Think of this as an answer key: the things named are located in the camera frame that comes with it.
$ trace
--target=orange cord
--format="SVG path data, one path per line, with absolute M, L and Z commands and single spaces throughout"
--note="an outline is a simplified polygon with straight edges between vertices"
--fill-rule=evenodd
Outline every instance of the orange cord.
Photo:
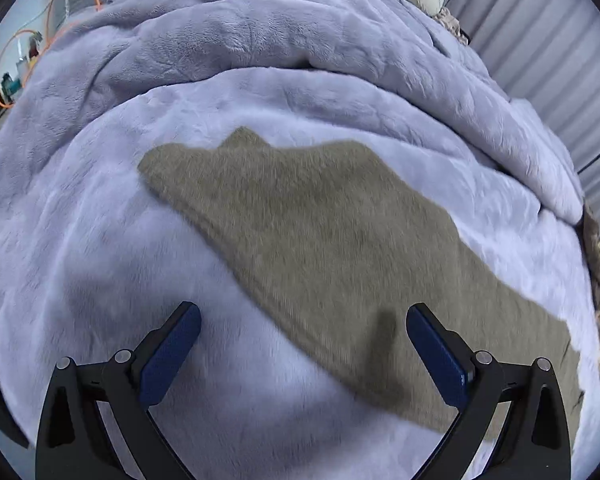
M 102 9 L 102 4 L 100 3 L 100 0 L 94 0 L 94 1 L 96 3 L 96 12 L 100 11 Z M 51 47 L 51 45 L 58 38 L 58 36 L 60 36 L 62 33 L 64 33 L 64 31 L 66 31 L 68 28 L 70 28 L 71 26 L 75 25 L 75 23 L 76 23 L 76 22 L 71 22 L 71 23 L 68 23 L 68 24 L 64 25 L 62 28 L 60 28 L 60 30 L 58 30 L 56 32 L 56 34 L 52 38 L 49 38 L 49 19 L 51 17 L 51 12 L 52 12 L 53 6 L 54 6 L 54 0 L 51 0 L 51 2 L 49 3 L 49 8 L 48 8 L 48 11 L 46 13 L 46 20 L 45 20 L 45 39 L 46 39 L 46 45 L 42 49 L 42 51 L 40 52 L 40 54 L 38 54 L 38 60 L 40 60 L 40 57 L 49 49 L 49 47 Z M 0 53 L 0 62 L 2 61 L 2 56 L 4 55 L 5 51 L 7 50 L 7 47 L 11 44 L 11 41 L 13 41 L 19 35 L 25 34 L 25 33 L 36 34 L 37 32 L 35 30 L 31 30 L 30 28 L 23 28 L 23 29 L 19 30 L 18 32 L 16 32 L 13 36 L 11 36 L 9 38 L 9 41 L 7 41 L 7 43 L 2 48 L 2 51 Z M 31 74 L 31 72 L 32 72 L 32 70 L 34 69 L 35 66 L 36 65 L 33 65 L 29 69 L 29 71 L 27 72 L 27 74 L 24 76 L 24 80 L 22 81 L 22 87 L 23 88 L 24 88 L 24 85 L 26 84 L 26 82 L 28 81 L 29 75 Z M 13 108 L 13 104 L 5 104 L 5 103 L 3 103 L 2 99 L 0 97 L 0 107 L 1 108 L 6 108 L 8 110 L 9 108 Z

